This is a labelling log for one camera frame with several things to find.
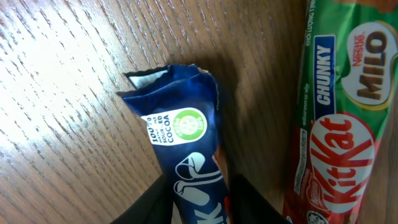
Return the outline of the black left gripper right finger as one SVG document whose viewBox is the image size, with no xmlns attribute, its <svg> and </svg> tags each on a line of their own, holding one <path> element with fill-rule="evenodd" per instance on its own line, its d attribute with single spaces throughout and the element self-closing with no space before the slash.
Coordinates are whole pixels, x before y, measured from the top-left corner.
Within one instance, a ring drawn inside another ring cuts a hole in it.
<svg viewBox="0 0 398 224">
<path fill-rule="evenodd" d="M 242 174 L 229 184 L 234 224 L 290 224 Z"/>
</svg>

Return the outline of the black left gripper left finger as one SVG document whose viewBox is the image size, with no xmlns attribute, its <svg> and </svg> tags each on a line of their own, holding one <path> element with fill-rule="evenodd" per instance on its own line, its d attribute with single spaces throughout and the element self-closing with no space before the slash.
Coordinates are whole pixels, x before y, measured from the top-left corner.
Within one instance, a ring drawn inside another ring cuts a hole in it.
<svg viewBox="0 0 398 224">
<path fill-rule="evenodd" d="M 122 215 L 111 224 L 171 224 L 173 200 L 161 175 Z"/>
</svg>

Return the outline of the blue Dairy Milk chocolate bar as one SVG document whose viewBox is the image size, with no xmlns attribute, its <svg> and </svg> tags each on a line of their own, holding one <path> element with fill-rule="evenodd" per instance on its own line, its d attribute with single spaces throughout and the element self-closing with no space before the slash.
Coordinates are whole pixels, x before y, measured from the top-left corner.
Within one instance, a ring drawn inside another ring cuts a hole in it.
<svg viewBox="0 0 398 224">
<path fill-rule="evenodd" d="M 167 192 L 184 223 L 229 223 L 229 188 L 217 162 L 219 91 L 214 76 L 195 64 L 167 65 L 126 78 L 128 108 L 145 123 Z"/>
</svg>

